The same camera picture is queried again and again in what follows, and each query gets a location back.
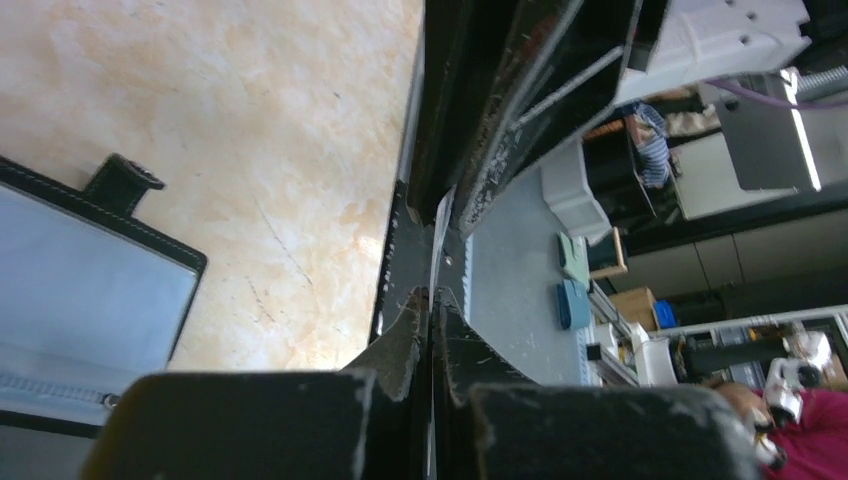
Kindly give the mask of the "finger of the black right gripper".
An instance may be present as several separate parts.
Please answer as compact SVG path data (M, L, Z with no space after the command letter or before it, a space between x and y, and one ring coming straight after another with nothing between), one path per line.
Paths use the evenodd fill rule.
M640 1L521 1L461 180L453 228L469 237L513 179L612 109Z
M460 184L479 139L483 110L520 1L427 1L424 77L407 206L422 225Z

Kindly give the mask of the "silver grey credit card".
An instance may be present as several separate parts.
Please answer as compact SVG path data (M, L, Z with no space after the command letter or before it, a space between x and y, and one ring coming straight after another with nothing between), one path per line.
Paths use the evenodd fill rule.
M442 197L436 210L429 275L428 309L430 313L435 311L434 304L438 291L439 270L442 264L444 240L449 228L455 191L456 186L452 186Z

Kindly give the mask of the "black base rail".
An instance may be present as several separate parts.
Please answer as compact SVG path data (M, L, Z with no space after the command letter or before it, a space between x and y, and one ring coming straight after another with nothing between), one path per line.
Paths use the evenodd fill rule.
M391 327L414 288L430 286L433 241L438 236L433 225L423 226L413 219L406 197L407 184L397 180L381 256L369 343ZM436 286L450 290L455 304L464 313L466 244L452 229L447 229L443 236L440 259Z

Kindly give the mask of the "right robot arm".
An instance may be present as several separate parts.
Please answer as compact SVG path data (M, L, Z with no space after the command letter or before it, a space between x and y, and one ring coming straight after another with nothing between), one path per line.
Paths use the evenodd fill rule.
M406 132L412 219L468 237L523 171L633 100L847 46L843 1L428 1Z

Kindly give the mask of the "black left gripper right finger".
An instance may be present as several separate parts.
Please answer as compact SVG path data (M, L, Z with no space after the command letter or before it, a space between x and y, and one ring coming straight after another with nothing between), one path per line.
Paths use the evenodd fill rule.
M758 479L736 413L702 387L538 384L433 304L438 479Z

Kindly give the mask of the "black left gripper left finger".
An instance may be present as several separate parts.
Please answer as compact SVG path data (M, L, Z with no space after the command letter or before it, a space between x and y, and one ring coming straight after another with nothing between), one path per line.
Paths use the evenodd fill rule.
M428 291L337 371L177 372L120 398L83 479L422 479Z

